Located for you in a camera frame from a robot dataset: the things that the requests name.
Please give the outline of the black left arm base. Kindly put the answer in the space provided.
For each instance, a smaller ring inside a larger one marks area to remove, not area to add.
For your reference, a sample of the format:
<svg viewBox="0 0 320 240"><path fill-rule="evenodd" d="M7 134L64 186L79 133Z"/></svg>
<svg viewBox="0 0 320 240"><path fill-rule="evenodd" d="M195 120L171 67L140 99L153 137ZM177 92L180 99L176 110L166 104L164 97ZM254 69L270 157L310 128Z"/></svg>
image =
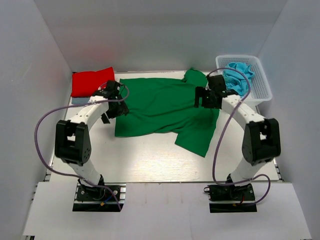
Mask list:
<svg viewBox="0 0 320 240"><path fill-rule="evenodd" d="M98 190L88 186L78 184L75 191L73 212L94 212L94 213L119 213L125 203L126 185L125 184L111 184L107 187L112 193L105 189Z"/></svg>

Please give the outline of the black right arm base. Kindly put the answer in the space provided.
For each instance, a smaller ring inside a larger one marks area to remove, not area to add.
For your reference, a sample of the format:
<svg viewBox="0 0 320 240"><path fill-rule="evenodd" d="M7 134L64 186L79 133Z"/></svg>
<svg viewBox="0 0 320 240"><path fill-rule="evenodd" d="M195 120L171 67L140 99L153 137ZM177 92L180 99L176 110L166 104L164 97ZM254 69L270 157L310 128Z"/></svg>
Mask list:
<svg viewBox="0 0 320 240"><path fill-rule="evenodd" d="M257 205L252 184L245 186L208 185L203 189L209 196L209 211L217 213L256 213Z"/></svg>

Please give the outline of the green t-shirt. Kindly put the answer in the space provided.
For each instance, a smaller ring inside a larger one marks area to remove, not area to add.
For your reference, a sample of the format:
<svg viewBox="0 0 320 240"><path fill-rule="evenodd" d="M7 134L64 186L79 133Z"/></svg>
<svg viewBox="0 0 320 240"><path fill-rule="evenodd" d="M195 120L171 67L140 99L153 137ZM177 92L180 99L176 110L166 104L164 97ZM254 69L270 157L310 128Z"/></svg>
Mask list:
<svg viewBox="0 0 320 240"><path fill-rule="evenodd" d="M175 133L177 146L206 156L220 111L194 107L196 87L207 84L205 74L191 68L182 79L122 78L120 83L127 87L122 93L129 113L116 118L115 137Z"/></svg>

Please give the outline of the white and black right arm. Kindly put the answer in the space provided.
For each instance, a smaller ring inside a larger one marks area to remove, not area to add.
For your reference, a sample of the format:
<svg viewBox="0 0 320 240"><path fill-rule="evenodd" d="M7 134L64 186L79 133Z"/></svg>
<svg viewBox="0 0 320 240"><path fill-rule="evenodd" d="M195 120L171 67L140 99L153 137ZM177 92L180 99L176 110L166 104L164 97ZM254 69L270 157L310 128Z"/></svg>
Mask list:
<svg viewBox="0 0 320 240"><path fill-rule="evenodd" d="M234 90L195 88L194 106L209 109L220 109L229 114L222 129L213 155L212 178L216 179L218 151L231 120L235 120L243 129L242 159L235 170L229 174L230 182L225 183L226 195L236 200L244 193L245 185L259 176L256 173L268 162L281 154L279 122L274 118L265 118L255 112Z"/></svg>

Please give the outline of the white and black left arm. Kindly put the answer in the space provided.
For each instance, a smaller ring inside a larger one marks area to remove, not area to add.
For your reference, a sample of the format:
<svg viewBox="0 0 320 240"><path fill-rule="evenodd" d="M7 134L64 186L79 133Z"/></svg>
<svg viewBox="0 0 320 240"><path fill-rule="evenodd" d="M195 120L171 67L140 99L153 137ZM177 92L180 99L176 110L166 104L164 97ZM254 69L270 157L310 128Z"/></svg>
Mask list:
<svg viewBox="0 0 320 240"><path fill-rule="evenodd" d="M92 146L90 129L97 120L109 124L111 119L127 115L129 109L124 101L102 102L96 99L94 104L83 107L68 120L56 124L54 154L73 169L80 183L89 186L88 193L99 200L105 196L106 187L102 175L90 160Z"/></svg>

